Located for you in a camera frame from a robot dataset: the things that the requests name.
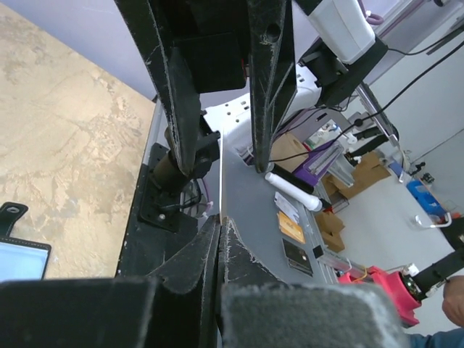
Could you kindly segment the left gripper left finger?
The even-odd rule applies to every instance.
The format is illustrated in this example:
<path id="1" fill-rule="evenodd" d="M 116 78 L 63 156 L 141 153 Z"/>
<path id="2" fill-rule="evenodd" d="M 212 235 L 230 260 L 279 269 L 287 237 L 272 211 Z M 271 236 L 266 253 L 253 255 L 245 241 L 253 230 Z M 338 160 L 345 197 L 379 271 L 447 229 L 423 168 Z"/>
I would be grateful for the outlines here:
<path id="1" fill-rule="evenodd" d="M 215 347 L 220 218 L 145 276 L 1 286 L 3 347 Z"/>

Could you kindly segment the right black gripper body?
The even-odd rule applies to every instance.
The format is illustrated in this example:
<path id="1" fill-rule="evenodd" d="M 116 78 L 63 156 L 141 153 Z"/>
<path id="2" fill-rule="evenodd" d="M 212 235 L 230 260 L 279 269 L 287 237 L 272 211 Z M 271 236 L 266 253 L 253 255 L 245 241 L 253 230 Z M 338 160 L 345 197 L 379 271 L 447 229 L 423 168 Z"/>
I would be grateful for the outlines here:
<path id="1" fill-rule="evenodd" d="M 247 83 L 249 15 L 245 1 L 156 1 L 199 93 Z"/>

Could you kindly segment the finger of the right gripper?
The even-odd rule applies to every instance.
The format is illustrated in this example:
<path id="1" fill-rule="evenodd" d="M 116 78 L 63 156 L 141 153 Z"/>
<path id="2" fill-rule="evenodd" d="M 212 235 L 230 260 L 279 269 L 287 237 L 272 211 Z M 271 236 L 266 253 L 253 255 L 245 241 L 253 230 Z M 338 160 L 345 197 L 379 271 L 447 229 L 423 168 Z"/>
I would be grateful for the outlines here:
<path id="1" fill-rule="evenodd" d="M 161 101 L 180 171 L 194 169 L 200 100 L 160 1 L 116 1 Z"/>
<path id="2" fill-rule="evenodd" d="M 249 79 L 254 165 L 263 173 L 296 92 L 294 27 L 290 1 L 248 1 Z"/>

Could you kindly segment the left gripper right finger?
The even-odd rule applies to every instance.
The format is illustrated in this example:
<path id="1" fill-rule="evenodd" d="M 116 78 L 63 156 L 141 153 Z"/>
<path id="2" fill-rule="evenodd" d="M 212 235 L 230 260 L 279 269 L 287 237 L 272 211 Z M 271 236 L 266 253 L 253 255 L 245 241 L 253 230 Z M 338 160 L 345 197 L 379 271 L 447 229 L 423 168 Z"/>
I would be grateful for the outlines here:
<path id="1" fill-rule="evenodd" d="M 408 347 L 394 305 L 373 284 L 287 284 L 224 219 L 224 347 Z"/>

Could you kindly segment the black leather card holder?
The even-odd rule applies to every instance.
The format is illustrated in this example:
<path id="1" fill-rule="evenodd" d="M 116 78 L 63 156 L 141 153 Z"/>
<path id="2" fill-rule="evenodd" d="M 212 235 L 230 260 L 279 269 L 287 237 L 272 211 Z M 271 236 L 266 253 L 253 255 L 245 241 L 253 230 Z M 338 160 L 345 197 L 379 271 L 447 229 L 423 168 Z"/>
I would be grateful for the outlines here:
<path id="1" fill-rule="evenodd" d="M 1 206 L 1 282 L 44 279 L 52 247 L 11 236 L 28 206 L 5 202 Z"/>

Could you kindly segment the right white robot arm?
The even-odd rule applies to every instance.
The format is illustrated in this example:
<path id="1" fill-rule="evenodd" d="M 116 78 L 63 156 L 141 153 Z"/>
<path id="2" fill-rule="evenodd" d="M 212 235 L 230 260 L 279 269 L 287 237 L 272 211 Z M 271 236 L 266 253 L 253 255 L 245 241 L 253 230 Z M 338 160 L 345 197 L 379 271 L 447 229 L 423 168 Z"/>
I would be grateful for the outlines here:
<path id="1" fill-rule="evenodd" d="M 297 66 L 320 90 L 316 105 L 335 107 L 387 53 L 360 1 L 299 1 L 317 38 L 294 52 L 292 1 L 118 1 L 167 118 L 170 151 L 150 170 L 145 198 L 180 210 L 188 183 L 220 157 L 200 97 L 249 88 L 252 154 L 257 172 L 297 94 Z"/>

